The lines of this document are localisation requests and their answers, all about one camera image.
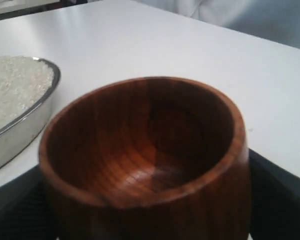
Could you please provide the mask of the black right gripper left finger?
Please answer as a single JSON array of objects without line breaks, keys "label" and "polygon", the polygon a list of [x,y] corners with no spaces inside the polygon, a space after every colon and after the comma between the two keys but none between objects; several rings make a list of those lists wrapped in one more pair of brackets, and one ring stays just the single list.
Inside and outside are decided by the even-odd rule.
[{"label": "black right gripper left finger", "polygon": [[0,240],[56,240],[39,167],[0,186]]}]

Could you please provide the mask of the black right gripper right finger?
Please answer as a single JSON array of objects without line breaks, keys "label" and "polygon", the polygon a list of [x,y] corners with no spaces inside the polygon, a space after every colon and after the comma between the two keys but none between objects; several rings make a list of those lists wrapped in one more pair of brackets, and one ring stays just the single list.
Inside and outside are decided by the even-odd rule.
[{"label": "black right gripper right finger", "polygon": [[300,178],[249,150],[254,240],[300,240]]}]

